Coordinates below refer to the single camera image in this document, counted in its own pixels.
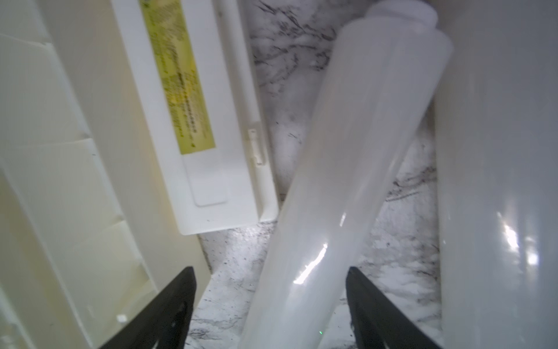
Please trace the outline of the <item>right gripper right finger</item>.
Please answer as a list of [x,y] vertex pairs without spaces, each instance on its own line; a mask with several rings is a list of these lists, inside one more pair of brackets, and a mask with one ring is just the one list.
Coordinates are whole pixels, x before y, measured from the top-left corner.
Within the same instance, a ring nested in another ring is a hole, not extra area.
[[356,267],[348,271],[346,293],[358,348],[440,349]]

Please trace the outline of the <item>white plastic wrap roll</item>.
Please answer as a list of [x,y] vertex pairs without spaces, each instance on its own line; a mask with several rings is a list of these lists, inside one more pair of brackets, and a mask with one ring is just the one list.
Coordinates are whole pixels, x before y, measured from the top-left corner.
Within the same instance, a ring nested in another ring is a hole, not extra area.
[[340,30],[240,348],[317,348],[453,46],[423,1]]

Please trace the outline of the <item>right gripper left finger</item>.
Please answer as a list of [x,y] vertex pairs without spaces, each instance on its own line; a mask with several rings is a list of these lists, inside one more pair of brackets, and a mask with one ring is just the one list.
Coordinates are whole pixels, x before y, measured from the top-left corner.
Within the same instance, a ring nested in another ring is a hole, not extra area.
[[193,315],[196,289],[194,268],[188,266],[102,347],[184,348]]

